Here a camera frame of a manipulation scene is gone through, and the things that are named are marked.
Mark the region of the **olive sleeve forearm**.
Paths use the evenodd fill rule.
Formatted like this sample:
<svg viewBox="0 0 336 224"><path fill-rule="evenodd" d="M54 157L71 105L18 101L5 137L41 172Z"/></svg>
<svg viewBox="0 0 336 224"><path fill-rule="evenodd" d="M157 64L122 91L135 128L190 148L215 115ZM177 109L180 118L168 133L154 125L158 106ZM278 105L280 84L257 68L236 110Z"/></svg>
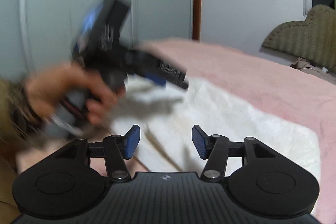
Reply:
<svg viewBox="0 0 336 224"><path fill-rule="evenodd" d="M15 154L29 146L40 125L30 115L23 84L1 79L1 223L11 223L20 215L12 195Z"/></svg>

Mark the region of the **left hand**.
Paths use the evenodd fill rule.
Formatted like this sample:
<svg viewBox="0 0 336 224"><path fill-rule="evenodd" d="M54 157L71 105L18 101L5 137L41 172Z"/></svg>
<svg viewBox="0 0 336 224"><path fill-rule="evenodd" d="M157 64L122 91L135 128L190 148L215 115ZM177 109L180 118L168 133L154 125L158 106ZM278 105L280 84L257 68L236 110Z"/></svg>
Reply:
<svg viewBox="0 0 336 224"><path fill-rule="evenodd" d="M93 125L100 124L112 106L125 94L124 86L114 92L98 72L86 71L75 63L49 68L29 77L25 82L27 99L42 119L50 119L60 100L77 89L89 90L95 97L86 101L87 119Z"/></svg>

